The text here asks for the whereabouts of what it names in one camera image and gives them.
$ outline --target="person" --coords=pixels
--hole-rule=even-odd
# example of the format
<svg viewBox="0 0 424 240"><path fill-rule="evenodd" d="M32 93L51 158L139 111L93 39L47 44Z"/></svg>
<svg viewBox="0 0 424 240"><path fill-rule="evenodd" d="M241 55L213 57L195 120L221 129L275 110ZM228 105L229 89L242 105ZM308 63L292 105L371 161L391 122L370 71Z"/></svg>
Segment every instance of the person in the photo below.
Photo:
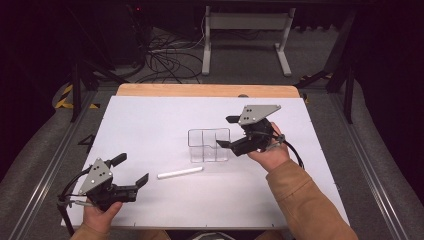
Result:
<svg viewBox="0 0 424 240"><path fill-rule="evenodd" d="M277 125L272 123L272 126L281 134ZM309 174L290 159L285 144L247 155L268 172L268 185L297 240L358 239ZM112 219L121 207L122 203L119 202L114 203L106 212L94 207L84 207L83 224L71 239L107 239ZM147 231L143 239L167 239L167 235L164 231ZM257 239L282 239L282 235L277 231L265 231Z"/></svg>

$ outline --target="white marker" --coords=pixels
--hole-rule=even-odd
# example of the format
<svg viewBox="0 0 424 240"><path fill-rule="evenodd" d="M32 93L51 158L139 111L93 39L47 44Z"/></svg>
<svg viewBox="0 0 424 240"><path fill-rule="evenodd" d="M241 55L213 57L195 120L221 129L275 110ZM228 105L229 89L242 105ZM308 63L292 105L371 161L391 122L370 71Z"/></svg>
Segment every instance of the white marker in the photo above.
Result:
<svg viewBox="0 0 424 240"><path fill-rule="evenodd" d="M158 174L158 179L177 177L177 176L201 172L201 171L203 171L203 167L190 168L190 169L185 169L185 170L180 170L180 171L175 171L175 172L169 172L169 173L161 173L161 174Z"/></svg>

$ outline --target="forearm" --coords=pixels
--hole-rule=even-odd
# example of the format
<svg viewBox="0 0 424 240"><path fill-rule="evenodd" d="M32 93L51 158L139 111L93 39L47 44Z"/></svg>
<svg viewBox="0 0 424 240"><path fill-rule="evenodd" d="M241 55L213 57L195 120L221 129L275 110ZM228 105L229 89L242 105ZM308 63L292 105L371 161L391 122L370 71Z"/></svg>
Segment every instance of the forearm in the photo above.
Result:
<svg viewBox="0 0 424 240"><path fill-rule="evenodd" d="M333 203L293 161L272 170L267 180L296 239L357 239Z"/></svg>
<svg viewBox="0 0 424 240"><path fill-rule="evenodd" d="M83 223L74 233L71 240L107 240L108 237L108 233L97 232Z"/></svg>

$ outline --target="human hand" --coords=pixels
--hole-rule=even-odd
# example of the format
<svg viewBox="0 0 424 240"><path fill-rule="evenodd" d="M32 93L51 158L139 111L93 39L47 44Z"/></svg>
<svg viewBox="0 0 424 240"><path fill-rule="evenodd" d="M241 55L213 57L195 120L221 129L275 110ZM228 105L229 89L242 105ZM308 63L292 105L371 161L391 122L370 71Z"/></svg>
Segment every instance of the human hand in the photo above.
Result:
<svg viewBox="0 0 424 240"><path fill-rule="evenodd" d="M115 202L106 212L103 212L97 207L85 206L83 223L97 232L108 233L112 219L116 216L121 207L121 202Z"/></svg>
<svg viewBox="0 0 424 240"><path fill-rule="evenodd" d="M275 123L271 122L272 127L281 135L281 131ZM271 144L278 143L275 139L271 140ZM251 159L255 160L267 171L271 172L274 168L280 166L284 162L290 160L289 150L287 145L281 143L275 147L272 147L265 152L253 151L247 154Z"/></svg>

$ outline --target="transparent organizer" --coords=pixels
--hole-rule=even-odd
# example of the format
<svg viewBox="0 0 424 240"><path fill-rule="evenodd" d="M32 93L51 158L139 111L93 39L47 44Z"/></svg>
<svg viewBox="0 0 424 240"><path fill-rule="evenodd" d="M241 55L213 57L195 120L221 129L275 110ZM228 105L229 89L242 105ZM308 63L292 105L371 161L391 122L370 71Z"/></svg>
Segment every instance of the transparent organizer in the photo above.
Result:
<svg viewBox="0 0 424 240"><path fill-rule="evenodd" d="M229 149L221 148L216 140L230 141L230 129L190 129L188 131L188 146L191 162L227 161Z"/></svg>

